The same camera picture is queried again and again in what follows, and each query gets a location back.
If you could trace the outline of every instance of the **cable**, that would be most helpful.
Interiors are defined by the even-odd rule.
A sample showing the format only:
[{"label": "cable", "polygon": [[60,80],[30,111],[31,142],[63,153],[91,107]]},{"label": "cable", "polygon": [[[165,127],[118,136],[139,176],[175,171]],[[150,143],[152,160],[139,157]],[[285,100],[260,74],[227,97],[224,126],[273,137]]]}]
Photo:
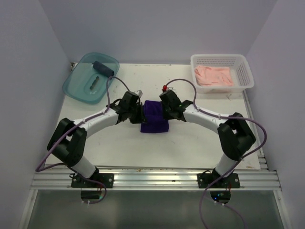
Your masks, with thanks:
[{"label": "cable", "polygon": [[[49,168],[53,168],[53,167],[55,167],[55,166],[65,165],[64,163],[57,163],[57,164],[54,164],[54,165],[50,165],[50,166],[41,168],[42,165],[44,165],[44,163],[45,163],[46,160],[48,159],[48,157],[51,155],[51,153],[54,151],[54,149],[60,144],[60,142],[61,142],[63,139],[66,138],[66,136],[67,136],[68,134],[70,134],[70,133],[71,133],[72,131],[74,131],[76,128],[78,128],[78,127],[81,126],[82,124],[88,122],[89,120],[92,120],[92,119],[94,119],[94,118],[96,118],[96,117],[99,117],[99,116],[101,116],[101,115],[104,115],[104,114],[110,109],[110,95],[109,95],[109,87],[108,87],[108,84],[109,84],[109,81],[110,81],[111,79],[117,79],[117,80],[119,80],[119,81],[126,87],[126,89],[129,91],[128,86],[127,86],[121,79],[119,79],[119,78],[117,78],[117,77],[115,77],[115,76],[109,77],[109,78],[107,79],[107,81],[106,81],[106,93],[107,93],[107,102],[108,102],[108,104],[107,104],[107,107],[106,107],[105,111],[104,111],[104,112],[97,113],[97,114],[95,114],[95,115],[93,115],[93,116],[90,116],[90,117],[86,118],[83,122],[78,123],[77,125],[75,125],[75,126],[72,127],[71,129],[69,129],[66,133],[64,133],[64,134],[63,134],[63,135],[53,144],[53,146],[51,147],[51,149],[47,152],[47,154],[44,156],[44,158],[43,158],[43,159],[41,160],[41,162],[38,164],[38,166],[37,166],[36,169],[35,169],[35,171],[36,171],[37,173],[38,173],[38,172],[41,172],[41,171],[44,171],[44,170],[46,170],[46,169],[49,169]],[[97,200],[97,201],[93,201],[93,202],[88,202],[88,204],[95,204],[95,203],[101,202],[101,201],[105,198],[106,193],[107,193],[106,186],[105,186],[103,183],[99,182],[99,181],[87,179],[87,178],[83,177],[81,174],[79,174],[79,176],[80,176],[81,178],[83,178],[84,180],[88,181],[88,182],[92,182],[92,183],[95,183],[95,184],[99,184],[99,185],[101,185],[101,187],[103,187],[103,188],[105,189],[105,194],[104,194],[104,196],[103,196],[101,199],[99,199],[99,200]]]},{"label": "cable", "polygon": [[[246,121],[252,122],[252,123],[256,124],[257,126],[259,126],[259,127],[261,128],[261,130],[263,131],[263,133],[264,133],[264,140],[263,140],[263,142],[262,142],[257,148],[255,148],[254,150],[250,151],[249,153],[243,155],[243,156],[240,158],[240,160],[237,161],[237,162],[236,162],[227,172],[225,172],[223,175],[221,175],[219,178],[217,178],[215,181],[213,181],[211,184],[209,184],[209,185],[205,188],[205,190],[204,190],[204,192],[203,192],[203,194],[202,194],[202,196],[201,196],[201,198],[200,198],[200,202],[199,202],[199,213],[200,213],[200,218],[201,218],[202,223],[203,223],[204,226],[208,229],[208,226],[207,226],[207,224],[205,223],[204,218],[203,218],[203,216],[202,216],[202,202],[203,202],[203,198],[204,198],[204,196],[205,196],[207,190],[208,190],[213,184],[215,184],[216,182],[218,182],[219,180],[221,180],[222,178],[224,178],[227,174],[229,174],[232,170],[234,170],[234,169],[236,168],[236,166],[241,162],[241,160],[243,160],[246,156],[249,156],[250,154],[252,154],[252,153],[256,152],[257,150],[259,150],[260,148],[262,148],[263,145],[264,145],[264,144],[266,143],[266,141],[267,141],[267,132],[266,132],[265,128],[264,128],[261,124],[259,124],[257,121],[255,121],[255,120],[253,120],[253,119],[245,118],[245,117],[218,116],[218,115],[209,113],[209,112],[207,112],[207,111],[201,110],[201,109],[198,108],[198,106],[196,105],[197,90],[196,90],[195,85],[194,85],[191,81],[186,80],[186,79],[174,79],[174,80],[169,81],[169,82],[166,84],[166,86],[169,85],[170,83],[174,82],[174,81],[185,81],[185,82],[188,82],[188,83],[193,87],[194,93],[195,93],[194,99],[193,99],[193,106],[195,107],[195,109],[196,109],[197,111],[199,111],[199,112],[201,112],[201,113],[203,113],[203,114],[205,114],[205,115],[209,115],[209,116],[211,116],[211,117],[219,118],[219,119],[239,119],[239,120],[246,120]],[[238,213],[238,212],[237,212],[235,209],[233,209],[232,207],[229,207],[229,206],[228,206],[228,208],[231,209],[231,210],[233,210],[237,215],[239,215],[239,216],[241,217],[242,221],[243,221],[244,228],[248,228],[248,226],[246,225],[245,220],[243,219],[243,217],[241,216],[241,214]]]}]

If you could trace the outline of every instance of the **gray wall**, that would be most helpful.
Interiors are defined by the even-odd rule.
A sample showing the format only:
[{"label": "gray wall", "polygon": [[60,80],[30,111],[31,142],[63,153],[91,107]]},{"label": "gray wall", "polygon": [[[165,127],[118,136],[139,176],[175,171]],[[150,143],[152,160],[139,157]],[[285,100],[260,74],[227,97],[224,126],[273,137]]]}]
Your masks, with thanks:
[{"label": "gray wall", "polygon": [[276,0],[40,0],[72,61],[189,63],[195,53],[246,55]]},{"label": "gray wall", "polygon": [[304,10],[304,0],[278,0],[247,55],[255,80],[251,108],[268,131],[264,153],[296,229],[305,224]]},{"label": "gray wall", "polygon": [[17,228],[69,62],[37,0],[0,1],[0,227]]}]

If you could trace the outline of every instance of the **black mounting plate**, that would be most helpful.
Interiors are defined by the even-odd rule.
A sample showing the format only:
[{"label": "black mounting plate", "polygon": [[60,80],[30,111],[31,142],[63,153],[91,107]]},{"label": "black mounting plate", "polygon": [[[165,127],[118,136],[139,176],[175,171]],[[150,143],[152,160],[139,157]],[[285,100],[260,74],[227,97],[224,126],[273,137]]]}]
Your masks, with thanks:
[{"label": "black mounting plate", "polygon": [[[86,181],[86,180],[82,179],[80,176],[75,175],[75,174],[71,178],[72,178],[71,187],[75,187],[75,188],[100,187],[98,184]],[[99,173],[99,174],[95,175],[94,178],[95,178],[95,180],[103,183],[106,186],[106,188],[113,187],[113,181],[114,181],[113,173]]]},{"label": "black mounting plate", "polygon": [[[197,174],[198,188],[206,188],[215,180],[212,173],[199,173]],[[224,177],[217,183],[213,184],[210,188],[240,188],[239,178],[237,173],[231,173],[229,176]]]}]

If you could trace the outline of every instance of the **gray partition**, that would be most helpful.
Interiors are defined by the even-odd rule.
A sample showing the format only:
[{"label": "gray partition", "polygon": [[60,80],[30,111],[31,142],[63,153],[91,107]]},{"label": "gray partition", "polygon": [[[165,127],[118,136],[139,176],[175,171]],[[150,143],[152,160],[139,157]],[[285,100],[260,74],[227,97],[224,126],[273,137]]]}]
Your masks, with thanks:
[{"label": "gray partition", "polygon": [[[197,229],[202,191],[113,191],[99,204],[81,203],[80,191],[39,191],[29,229]],[[230,206],[249,229],[282,229],[272,191],[233,191]],[[203,215],[211,229],[242,229],[239,216],[204,200]]]}]

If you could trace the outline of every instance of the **dark blue cloth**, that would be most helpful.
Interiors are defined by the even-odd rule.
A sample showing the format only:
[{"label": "dark blue cloth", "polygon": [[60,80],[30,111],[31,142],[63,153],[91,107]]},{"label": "dark blue cloth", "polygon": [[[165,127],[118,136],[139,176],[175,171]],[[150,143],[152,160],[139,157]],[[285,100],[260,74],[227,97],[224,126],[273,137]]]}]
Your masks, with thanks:
[{"label": "dark blue cloth", "polygon": [[141,124],[142,133],[168,132],[168,120],[163,119],[161,102],[146,100],[143,111],[147,122]]}]

